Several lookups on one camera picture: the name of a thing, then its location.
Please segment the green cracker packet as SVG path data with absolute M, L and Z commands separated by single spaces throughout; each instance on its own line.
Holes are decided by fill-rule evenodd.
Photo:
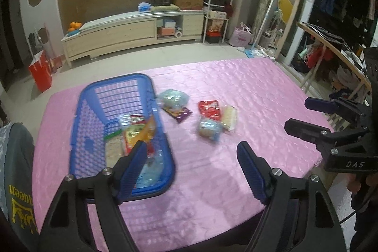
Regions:
M 117 130 L 104 137 L 104 151 L 106 167 L 114 167 L 124 156 L 124 139 L 122 130 Z

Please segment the orange snack packet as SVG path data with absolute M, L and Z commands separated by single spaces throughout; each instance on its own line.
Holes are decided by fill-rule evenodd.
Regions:
M 126 153 L 129 154 L 139 141 L 147 143 L 147 152 L 150 153 L 152 146 L 149 146 L 155 136 L 155 118 L 151 116 L 148 120 L 142 120 L 130 125 L 125 131 Z

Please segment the clear wafer biscuit packet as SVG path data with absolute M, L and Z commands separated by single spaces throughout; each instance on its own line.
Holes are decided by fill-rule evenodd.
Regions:
M 227 131 L 233 131 L 236 128 L 238 112 L 233 106 L 225 106 L 222 111 L 221 124 Z

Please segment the blue plastic basket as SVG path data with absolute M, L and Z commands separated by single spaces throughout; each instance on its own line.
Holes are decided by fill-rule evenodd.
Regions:
M 112 167 L 130 152 L 127 142 L 150 118 L 155 131 L 130 199 L 163 194 L 174 181 L 176 166 L 152 79 L 142 73 L 93 82 L 81 91 L 70 138 L 69 172 L 80 179 Z

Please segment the purple chips packet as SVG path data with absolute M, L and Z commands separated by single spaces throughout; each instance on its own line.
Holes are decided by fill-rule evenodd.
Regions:
M 189 116 L 192 115 L 192 111 L 188 108 L 184 107 L 180 110 L 173 110 L 168 107 L 163 107 L 163 110 L 175 121 L 177 121 L 178 124 L 181 124 L 185 119 L 187 119 Z

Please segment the red snack packet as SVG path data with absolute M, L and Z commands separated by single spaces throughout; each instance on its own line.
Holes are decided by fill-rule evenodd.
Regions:
M 203 100 L 198 103 L 199 113 L 214 121 L 220 121 L 221 110 L 217 100 Z

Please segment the light blue snack bag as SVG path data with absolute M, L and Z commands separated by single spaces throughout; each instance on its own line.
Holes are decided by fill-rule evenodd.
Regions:
M 189 96 L 182 91 L 167 89 L 161 92 L 157 96 L 158 102 L 162 107 L 171 109 L 171 110 L 180 110 L 188 104 Z

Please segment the pink quilted table cover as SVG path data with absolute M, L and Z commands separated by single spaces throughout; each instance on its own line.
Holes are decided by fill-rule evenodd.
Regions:
M 321 160 L 313 144 L 289 136 L 284 124 L 295 118 L 327 127 L 326 116 L 307 110 L 306 94 L 267 58 L 181 64 L 146 74 L 157 92 L 173 88 L 187 93 L 192 115 L 177 124 L 161 113 L 176 161 L 170 189 L 120 207 L 141 251 L 168 251 L 208 240 L 262 209 L 236 158 L 240 141 L 294 177 L 305 176 Z M 197 104 L 202 100 L 217 100 L 238 111 L 236 129 L 214 144 L 197 133 Z

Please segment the grey printed cushion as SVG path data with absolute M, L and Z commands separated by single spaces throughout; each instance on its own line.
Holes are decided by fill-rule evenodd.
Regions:
M 33 137 L 23 124 L 1 127 L 1 251 L 37 250 L 33 155 Z

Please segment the standing wooden mirror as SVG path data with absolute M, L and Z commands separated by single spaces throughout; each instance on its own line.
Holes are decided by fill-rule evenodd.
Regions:
M 269 47 L 274 49 L 277 60 L 293 26 L 301 0 L 272 0 L 268 10 L 268 25 L 265 31 L 270 35 Z

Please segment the red paper bag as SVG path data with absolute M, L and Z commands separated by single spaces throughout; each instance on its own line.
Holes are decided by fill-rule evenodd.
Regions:
M 34 56 L 29 71 L 39 92 L 43 93 L 52 86 L 52 75 L 45 51 L 40 51 Z

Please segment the cream TV cabinet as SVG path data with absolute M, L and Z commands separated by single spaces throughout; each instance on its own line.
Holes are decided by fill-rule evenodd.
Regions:
M 147 47 L 161 43 L 199 41 L 204 12 L 128 12 L 86 22 L 73 35 L 61 40 L 68 66 L 84 57 Z

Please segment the green folded cloth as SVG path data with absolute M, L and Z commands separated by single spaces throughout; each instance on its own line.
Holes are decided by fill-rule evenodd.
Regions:
M 174 4 L 164 6 L 151 6 L 151 12 L 179 12 L 180 8 Z

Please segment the cardboard box on cabinet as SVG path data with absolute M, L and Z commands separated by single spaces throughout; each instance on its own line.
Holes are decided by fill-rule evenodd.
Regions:
M 173 0 L 181 10 L 202 10 L 204 0 Z

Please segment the blue handled mop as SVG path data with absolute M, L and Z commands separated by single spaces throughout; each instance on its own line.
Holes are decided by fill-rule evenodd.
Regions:
M 255 50 L 256 46 L 259 43 L 260 38 L 262 37 L 262 34 L 264 32 L 264 29 L 265 29 L 265 25 L 268 22 L 268 17 L 270 15 L 270 11 L 274 7 L 276 2 L 277 2 L 277 0 L 270 0 L 270 2 L 268 3 L 268 7 L 265 11 L 265 14 L 263 16 L 263 19 L 261 21 L 260 27 L 258 28 L 257 33 L 252 38 L 252 43 L 249 44 L 248 47 L 246 47 L 244 49 L 244 53 L 245 53 L 245 55 L 247 56 L 248 59 L 252 59 L 254 57 L 252 52 Z

